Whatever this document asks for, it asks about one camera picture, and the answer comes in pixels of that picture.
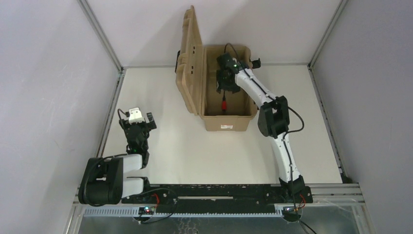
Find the red black screwdriver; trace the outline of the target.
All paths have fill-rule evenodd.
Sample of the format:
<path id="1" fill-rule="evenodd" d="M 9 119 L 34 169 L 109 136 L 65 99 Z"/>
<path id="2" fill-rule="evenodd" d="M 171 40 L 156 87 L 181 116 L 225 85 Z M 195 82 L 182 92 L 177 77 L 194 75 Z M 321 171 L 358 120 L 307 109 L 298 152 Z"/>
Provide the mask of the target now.
<path id="1" fill-rule="evenodd" d="M 226 113 L 227 110 L 225 91 L 223 91 L 221 110 L 223 113 Z"/>

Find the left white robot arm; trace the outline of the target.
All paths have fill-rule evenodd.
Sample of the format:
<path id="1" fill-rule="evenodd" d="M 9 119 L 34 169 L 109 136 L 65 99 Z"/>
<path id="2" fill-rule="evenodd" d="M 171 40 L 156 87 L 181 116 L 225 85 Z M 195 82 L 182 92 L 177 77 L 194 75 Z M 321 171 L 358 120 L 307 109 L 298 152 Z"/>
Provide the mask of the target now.
<path id="1" fill-rule="evenodd" d="M 146 117 L 138 108 L 130 109 L 119 124 L 127 146 L 123 154 L 93 157 L 87 166 L 78 189 L 81 204 L 103 206 L 118 204 L 121 199 L 139 195 L 145 189 L 145 177 L 128 177 L 132 171 L 146 168 L 149 162 L 150 131 L 157 128 L 151 112 Z"/>

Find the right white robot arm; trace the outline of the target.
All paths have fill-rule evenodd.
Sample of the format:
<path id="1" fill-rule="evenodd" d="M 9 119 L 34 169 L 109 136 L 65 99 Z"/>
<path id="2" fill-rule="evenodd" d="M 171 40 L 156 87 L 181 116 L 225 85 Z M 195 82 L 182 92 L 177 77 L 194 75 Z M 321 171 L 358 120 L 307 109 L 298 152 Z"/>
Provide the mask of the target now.
<path id="1" fill-rule="evenodd" d="M 230 53 L 217 57 L 217 92 L 244 90 L 259 109 L 258 129 L 269 137 L 279 169 L 279 181 L 286 199 L 296 203 L 305 189 L 303 176 L 298 170 L 289 142 L 292 108 L 285 96 L 277 96 L 266 88 L 246 63 Z"/>

